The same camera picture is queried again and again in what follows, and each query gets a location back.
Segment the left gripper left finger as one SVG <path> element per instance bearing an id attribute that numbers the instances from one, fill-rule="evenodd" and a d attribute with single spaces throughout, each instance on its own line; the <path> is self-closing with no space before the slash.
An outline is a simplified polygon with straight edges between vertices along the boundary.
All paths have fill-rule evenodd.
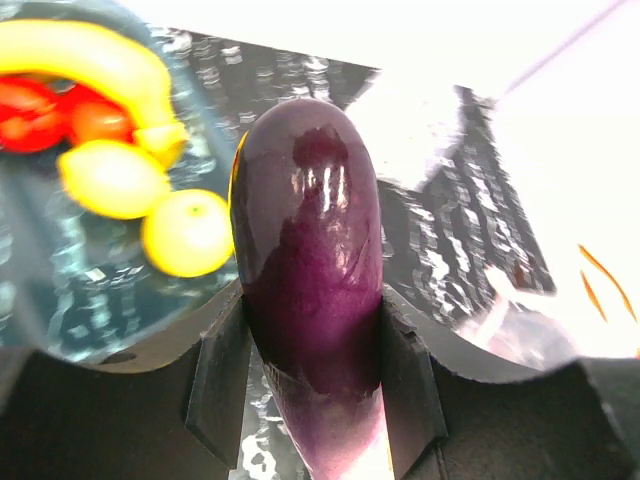
<path id="1" fill-rule="evenodd" d="M 5 479 L 224 479 L 241 442 L 251 337 L 232 283 L 104 363 L 1 352 Z"/>

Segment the teal plastic fruit tray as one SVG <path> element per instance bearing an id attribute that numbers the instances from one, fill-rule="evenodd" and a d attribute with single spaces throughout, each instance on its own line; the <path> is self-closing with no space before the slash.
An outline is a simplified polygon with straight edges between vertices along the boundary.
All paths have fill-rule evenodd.
<path id="1" fill-rule="evenodd" d="M 167 62 L 190 145 L 170 177 L 177 188 L 225 194 L 239 139 L 229 103 L 236 43 L 144 24 L 112 1 L 5 1 L 5 20 L 95 22 L 141 41 Z M 1 156 L 1 343 L 99 362 L 166 327 L 233 281 L 233 261 L 180 280 L 153 269 L 139 225 L 93 215 L 62 190 L 56 150 Z"/>

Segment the pink zip top bag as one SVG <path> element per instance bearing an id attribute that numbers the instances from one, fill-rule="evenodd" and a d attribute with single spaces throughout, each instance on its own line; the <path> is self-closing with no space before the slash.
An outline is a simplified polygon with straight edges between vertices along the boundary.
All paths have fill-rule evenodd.
<path id="1" fill-rule="evenodd" d="M 569 330 L 552 316 L 552 296 L 516 288 L 507 273 L 494 265 L 486 266 L 484 275 L 493 300 L 464 320 L 456 334 L 491 354 L 538 371 L 581 355 Z"/>

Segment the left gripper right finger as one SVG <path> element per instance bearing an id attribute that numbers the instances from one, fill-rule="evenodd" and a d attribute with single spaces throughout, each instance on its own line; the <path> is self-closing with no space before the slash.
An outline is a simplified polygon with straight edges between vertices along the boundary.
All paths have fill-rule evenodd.
<path id="1" fill-rule="evenodd" d="M 428 319 L 392 288 L 382 389 L 399 479 L 635 479 L 639 363 L 578 358 L 546 372 Z"/>

